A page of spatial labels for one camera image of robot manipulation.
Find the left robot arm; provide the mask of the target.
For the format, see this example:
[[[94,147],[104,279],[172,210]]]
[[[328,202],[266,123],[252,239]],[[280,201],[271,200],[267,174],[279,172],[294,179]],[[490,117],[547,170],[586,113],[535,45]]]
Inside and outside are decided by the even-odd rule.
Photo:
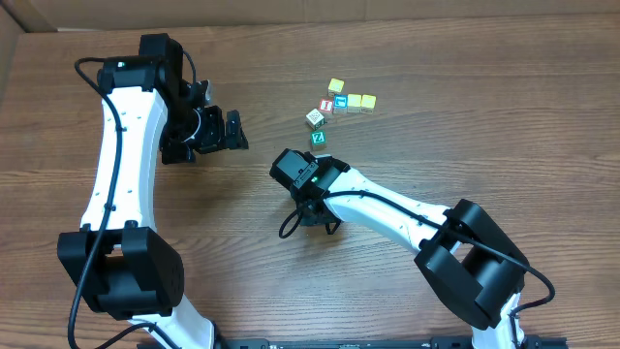
[[[96,178],[57,256],[75,283],[75,304],[145,330],[163,348],[221,348],[217,327],[185,296],[182,259],[154,218],[158,165],[248,147],[239,113],[212,104],[208,81],[183,77],[191,65],[166,33],[143,35],[135,55],[101,60],[89,82],[104,117]]]

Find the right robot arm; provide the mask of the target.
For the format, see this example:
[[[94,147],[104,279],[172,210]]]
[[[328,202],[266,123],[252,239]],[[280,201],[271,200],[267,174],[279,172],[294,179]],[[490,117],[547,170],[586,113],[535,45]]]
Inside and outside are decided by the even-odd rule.
[[[426,204],[376,184],[329,155],[285,149],[270,176],[295,202],[297,225],[343,222],[369,228],[403,246],[438,299],[473,331],[476,348],[519,348],[525,336],[514,310],[528,260],[477,204]]]

